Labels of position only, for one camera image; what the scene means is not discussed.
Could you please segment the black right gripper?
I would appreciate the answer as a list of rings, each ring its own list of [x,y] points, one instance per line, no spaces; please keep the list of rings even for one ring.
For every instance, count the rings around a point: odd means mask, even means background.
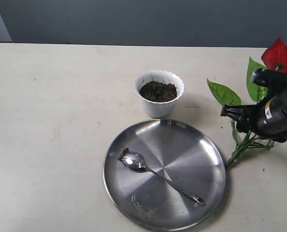
[[[221,116],[236,122],[238,132],[254,132],[264,139],[287,141],[287,73],[257,68],[251,81],[267,88],[267,95],[256,105],[223,105]]]

